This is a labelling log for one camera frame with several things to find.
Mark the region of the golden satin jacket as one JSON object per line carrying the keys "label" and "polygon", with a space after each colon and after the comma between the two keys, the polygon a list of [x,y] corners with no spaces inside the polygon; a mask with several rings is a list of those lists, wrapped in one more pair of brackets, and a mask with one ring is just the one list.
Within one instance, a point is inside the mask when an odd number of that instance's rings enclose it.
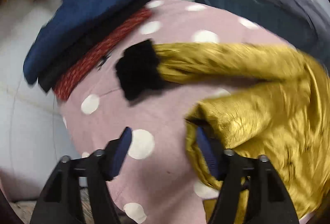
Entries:
{"label": "golden satin jacket", "polygon": [[270,157],[298,217],[317,210],[329,193],[329,76],[311,56],[291,47],[234,43],[153,44],[127,48],[116,63],[127,100],[165,82],[186,84],[246,77],[258,83],[199,101],[186,116],[185,149],[198,178],[221,188],[197,144],[197,126],[245,157]]}

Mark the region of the pink polka dot bedsheet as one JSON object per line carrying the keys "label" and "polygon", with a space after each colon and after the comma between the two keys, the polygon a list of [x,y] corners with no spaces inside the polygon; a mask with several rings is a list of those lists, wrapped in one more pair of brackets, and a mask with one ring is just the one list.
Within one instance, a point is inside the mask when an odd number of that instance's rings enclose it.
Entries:
{"label": "pink polka dot bedsheet", "polygon": [[75,87],[59,110],[77,150],[88,156],[120,136],[133,140],[118,177],[108,186],[115,204],[137,223],[205,223],[205,199],[218,192],[201,183],[185,151],[185,116],[208,97],[228,95],[250,85],[219,78],[197,84],[168,84],[128,102],[115,64],[129,46],[151,39],[157,44],[210,41],[284,44],[259,25],[228,11],[181,0],[149,3],[152,17],[119,43],[101,68]]}

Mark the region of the red patterned folded garment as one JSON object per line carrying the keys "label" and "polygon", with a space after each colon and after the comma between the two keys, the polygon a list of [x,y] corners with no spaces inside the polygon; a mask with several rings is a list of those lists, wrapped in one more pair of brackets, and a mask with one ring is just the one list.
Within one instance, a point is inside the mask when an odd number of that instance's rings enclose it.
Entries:
{"label": "red patterned folded garment", "polygon": [[53,87],[53,93],[56,98],[66,101],[76,85],[100,62],[101,58],[151,16],[152,11],[146,7],[142,7],[90,49],[76,64],[60,76]]}

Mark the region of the navy blue folded garment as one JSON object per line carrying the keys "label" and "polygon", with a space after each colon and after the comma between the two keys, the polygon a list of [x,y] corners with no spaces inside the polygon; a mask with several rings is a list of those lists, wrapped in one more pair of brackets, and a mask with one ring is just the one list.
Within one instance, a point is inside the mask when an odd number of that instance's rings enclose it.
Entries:
{"label": "navy blue folded garment", "polygon": [[29,85],[85,32],[133,0],[62,0],[51,20],[38,33],[26,55],[23,73]]}

